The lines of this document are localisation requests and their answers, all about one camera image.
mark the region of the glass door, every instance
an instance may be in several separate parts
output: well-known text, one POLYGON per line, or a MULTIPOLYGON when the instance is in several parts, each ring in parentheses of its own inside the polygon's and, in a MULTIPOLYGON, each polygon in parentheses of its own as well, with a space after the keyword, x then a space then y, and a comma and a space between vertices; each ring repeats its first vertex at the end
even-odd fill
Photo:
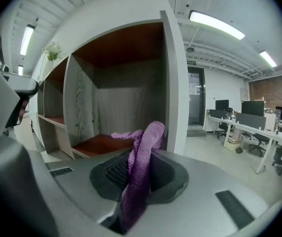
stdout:
POLYGON ((205 114, 204 70, 188 67, 189 117, 188 125, 203 125, 205 114))

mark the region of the brick wall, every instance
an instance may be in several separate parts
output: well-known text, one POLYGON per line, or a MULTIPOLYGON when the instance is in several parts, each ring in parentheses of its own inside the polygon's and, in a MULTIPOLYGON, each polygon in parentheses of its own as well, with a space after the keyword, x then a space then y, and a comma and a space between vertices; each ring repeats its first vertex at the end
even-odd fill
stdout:
POLYGON ((282 76, 249 83, 250 100, 266 100, 266 108, 282 106, 282 76))

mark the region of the white desk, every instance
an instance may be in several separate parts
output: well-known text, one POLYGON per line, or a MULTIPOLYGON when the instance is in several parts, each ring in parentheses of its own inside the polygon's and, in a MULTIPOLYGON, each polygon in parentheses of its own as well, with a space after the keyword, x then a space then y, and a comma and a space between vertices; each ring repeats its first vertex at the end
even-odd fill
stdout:
POLYGON ((231 129, 232 125, 235 126, 237 129, 243 130, 245 132, 249 132, 251 134, 257 133, 257 134, 260 134, 260 135, 263 135, 263 136, 269 138, 269 143, 268 143, 268 146, 267 146, 267 149, 266 149, 266 153, 264 154, 264 157, 262 158, 262 160, 261 160, 261 162, 260 162, 260 164, 259 164, 259 166, 256 170, 256 174, 259 174, 259 172, 262 170, 264 163, 265 163, 265 160, 268 157, 268 155, 270 155, 272 153, 273 147, 276 145, 276 142, 278 141, 278 144, 282 146, 282 133, 279 133, 277 135, 277 134, 275 134, 274 132, 271 132, 271 131, 259 130, 259 129, 256 129, 256 128, 253 128, 253 127, 250 127, 250 126, 247 126, 247 125, 235 123, 234 121, 228 120, 228 119, 220 119, 220 118, 215 118, 215 117, 211 117, 211 116, 206 116, 206 118, 209 119, 209 120, 216 121, 216 122, 224 122, 224 123, 228 124, 228 130, 227 130, 227 133, 226 133, 226 137, 225 137, 225 140, 224 140, 223 147, 226 147, 226 144, 227 144, 228 139, 229 139, 230 129, 231 129))

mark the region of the fluorescent light fixture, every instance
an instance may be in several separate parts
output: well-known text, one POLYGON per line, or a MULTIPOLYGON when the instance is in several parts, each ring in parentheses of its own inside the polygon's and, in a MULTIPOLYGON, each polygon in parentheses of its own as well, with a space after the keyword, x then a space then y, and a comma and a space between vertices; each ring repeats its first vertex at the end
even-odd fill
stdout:
POLYGON ((31 40, 34 29, 35 29, 35 27, 32 26, 32 25, 26 26, 24 36, 23 36, 22 45, 21 45, 21 54, 22 55, 26 55, 27 47, 28 47, 29 41, 31 40))
POLYGON ((21 66, 21 65, 18 66, 18 75, 20 75, 20 76, 23 75, 23 66, 21 66))
POLYGON ((199 13, 199 12, 196 12, 196 11, 190 12, 189 20, 217 28, 221 31, 226 32, 227 34, 232 35, 233 37, 235 37, 239 40, 241 40, 245 37, 245 34, 241 33, 239 30, 237 30, 234 27, 228 25, 227 23, 224 23, 221 20, 218 20, 216 18, 210 17, 208 15, 205 15, 205 14, 202 14, 202 13, 199 13))
POLYGON ((277 64, 274 62, 274 60, 269 56, 269 54, 266 51, 262 51, 259 54, 269 63, 269 65, 272 68, 277 66, 277 64))

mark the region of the purple cloth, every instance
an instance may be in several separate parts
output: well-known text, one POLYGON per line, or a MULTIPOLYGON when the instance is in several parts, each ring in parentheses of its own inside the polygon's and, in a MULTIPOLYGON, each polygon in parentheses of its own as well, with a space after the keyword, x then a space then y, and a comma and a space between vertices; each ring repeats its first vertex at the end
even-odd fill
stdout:
POLYGON ((118 139, 135 139, 134 148, 128 158, 128 186, 122 194, 121 211, 125 230, 129 230, 146 208, 146 198, 150 191, 150 157, 152 148, 160 148, 163 141, 164 125, 152 122, 146 130, 113 133, 118 139))

